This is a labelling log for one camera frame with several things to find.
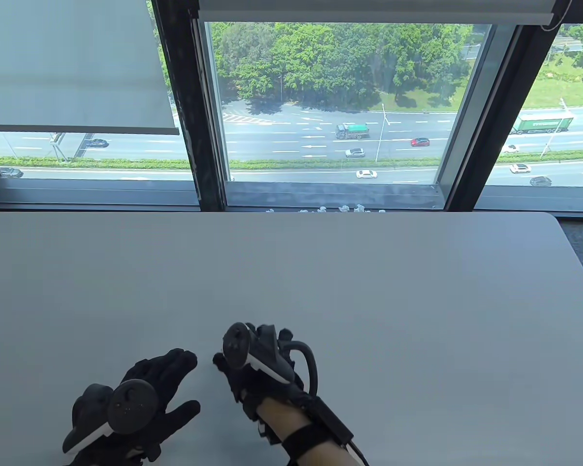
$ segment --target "truck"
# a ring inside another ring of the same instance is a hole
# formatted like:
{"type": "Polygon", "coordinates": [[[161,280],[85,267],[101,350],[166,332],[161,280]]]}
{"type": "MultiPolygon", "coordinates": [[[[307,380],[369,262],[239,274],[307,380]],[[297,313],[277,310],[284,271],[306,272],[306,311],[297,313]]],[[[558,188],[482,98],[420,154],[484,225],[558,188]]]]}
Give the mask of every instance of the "truck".
{"type": "Polygon", "coordinates": [[[518,115],[510,134],[567,131],[573,120],[574,115],[570,112],[518,115]]]}
{"type": "Polygon", "coordinates": [[[369,128],[367,125],[337,125],[335,136],[337,139],[362,139],[369,137],[369,128]]]}

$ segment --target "roller blind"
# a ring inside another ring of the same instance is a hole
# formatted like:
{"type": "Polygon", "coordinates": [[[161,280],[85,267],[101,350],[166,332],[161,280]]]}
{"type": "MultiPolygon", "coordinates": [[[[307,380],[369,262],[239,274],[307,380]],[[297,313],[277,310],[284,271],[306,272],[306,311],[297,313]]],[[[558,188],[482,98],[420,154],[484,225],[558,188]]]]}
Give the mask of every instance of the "roller blind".
{"type": "Polygon", "coordinates": [[[0,131],[178,134],[145,0],[0,0],[0,131]]]}
{"type": "Polygon", "coordinates": [[[554,0],[200,0],[205,21],[548,25],[554,0]]]}

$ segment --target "white table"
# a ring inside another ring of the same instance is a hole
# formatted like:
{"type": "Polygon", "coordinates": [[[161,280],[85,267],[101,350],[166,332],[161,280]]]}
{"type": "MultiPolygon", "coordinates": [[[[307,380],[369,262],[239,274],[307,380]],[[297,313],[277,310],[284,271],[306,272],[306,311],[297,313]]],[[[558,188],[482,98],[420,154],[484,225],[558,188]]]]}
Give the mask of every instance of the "white table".
{"type": "Polygon", "coordinates": [[[372,466],[583,463],[583,268],[549,215],[0,213],[0,466],[62,466],[83,389],[177,346],[203,408],[160,464],[283,466],[210,364],[236,320],[312,346],[372,466]]]}

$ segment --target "wrist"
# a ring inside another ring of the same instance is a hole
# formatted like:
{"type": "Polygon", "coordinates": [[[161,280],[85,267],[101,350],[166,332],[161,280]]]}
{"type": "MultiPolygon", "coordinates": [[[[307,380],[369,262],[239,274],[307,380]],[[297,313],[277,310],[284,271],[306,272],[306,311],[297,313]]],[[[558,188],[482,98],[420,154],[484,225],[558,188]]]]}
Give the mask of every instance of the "wrist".
{"type": "Polygon", "coordinates": [[[257,407],[257,414],[282,442],[292,433],[311,424],[311,420],[302,410],[272,398],[263,400],[257,407]]]}

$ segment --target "green hedge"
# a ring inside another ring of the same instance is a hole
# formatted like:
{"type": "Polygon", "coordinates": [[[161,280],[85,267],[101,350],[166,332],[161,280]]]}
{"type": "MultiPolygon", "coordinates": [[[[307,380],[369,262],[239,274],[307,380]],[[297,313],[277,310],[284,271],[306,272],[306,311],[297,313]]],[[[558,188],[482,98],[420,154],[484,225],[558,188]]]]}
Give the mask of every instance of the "green hedge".
{"type": "MultiPolygon", "coordinates": [[[[547,153],[540,158],[539,153],[511,153],[498,158],[499,164],[515,164],[517,162],[558,162],[583,160],[583,150],[563,150],[547,153]]],[[[328,160],[231,160],[229,168],[239,169],[347,169],[347,168],[402,168],[438,166],[439,157],[425,158],[382,158],[375,163],[370,158],[328,160]]],[[[45,168],[116,168],[116,169],[190,169],[187,160],[124,160],[93,158],[76,158],[71,162],[60,162],[52,157],[3,157],[0,156],[0,166],[37,166],[45,168]]]]}

